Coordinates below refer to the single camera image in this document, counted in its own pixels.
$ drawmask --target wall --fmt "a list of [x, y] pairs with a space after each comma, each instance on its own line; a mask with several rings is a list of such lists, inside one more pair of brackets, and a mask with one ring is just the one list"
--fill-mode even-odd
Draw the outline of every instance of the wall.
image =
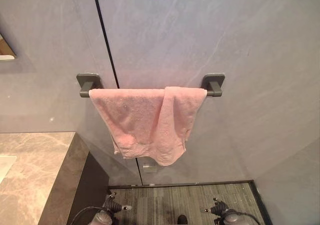
[[144, 183], [254, 179], [319, 138], [320, 0], [99, 1], [120, 88], [226, 76], [186, 153]]
[[256, 184], [273, 224], [319, 224], [319, 139], [262, 174]]
[[77, 131], [110, 176], [140, 184], [136, 161], [113, 155], [78, 73], [116, 88], [94, 0], [0, 0], [0, 33], [17, 59], [0, 63], [0, 133]]

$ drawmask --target wall mount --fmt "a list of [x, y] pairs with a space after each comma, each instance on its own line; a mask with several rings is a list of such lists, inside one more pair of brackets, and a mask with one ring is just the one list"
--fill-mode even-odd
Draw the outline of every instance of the wall mount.
[[224, 74], [207, 74], [202, 79], [201, 88], [207, 90], [207, 97], [221, 97]]
[[76, 76], [76, 79], [81, 87], [80, 97], [82, 98], [89, 98], [89, 90], [91, 89], [104, 88], [101, 83], [100, 76], [95, 73], [79, 73]]

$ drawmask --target towel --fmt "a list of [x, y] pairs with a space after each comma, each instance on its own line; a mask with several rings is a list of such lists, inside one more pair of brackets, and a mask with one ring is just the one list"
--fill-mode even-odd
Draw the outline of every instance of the towel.
[[92, 89], [89, 96], [123, 158], [151, 157], [173, 164], [185, 151], [196, 114], [207, 95], [202, 88]]

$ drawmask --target gray carpet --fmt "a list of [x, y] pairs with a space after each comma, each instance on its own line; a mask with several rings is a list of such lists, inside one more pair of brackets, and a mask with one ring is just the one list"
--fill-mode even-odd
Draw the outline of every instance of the gray carpet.
[[[200, 212], [200, 208], [213, 206], [213, 198], [219, 198], [239, 212], [253, 214], [265, 224], [248, 183], [128, 188], [112, 192], [117, 193], [116, 202], [133, 206], [131, 211], [116, 214], [120, 225], [175, 225], [181, 214], [187, 216], [188, 224], [213, 225], [216, 216]], [[251, 218], [246, 220], [250, 225], [256, 224]]]

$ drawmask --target towel bar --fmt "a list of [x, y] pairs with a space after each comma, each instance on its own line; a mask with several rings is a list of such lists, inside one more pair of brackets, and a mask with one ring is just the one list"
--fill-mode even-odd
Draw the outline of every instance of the towel bar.
[[[76, 76], [81, 87], [80, 97], [89, 98], [89, 90], [103, 89], [100, 76], [95, 73], [79, 73]], [[202, 79], [201, 88], [207, 90], [207, 97], [221, 97], [221, 86], [225, 80], [224, 74], [207, 74]]]
[[76, 76], [76, 79], [81, 87], [80, 97], [82, 98], [89, 98], [89, 90], [91, 89], [104, 88], [101, 83], [100, 76], [95, 73], [79, 73]]

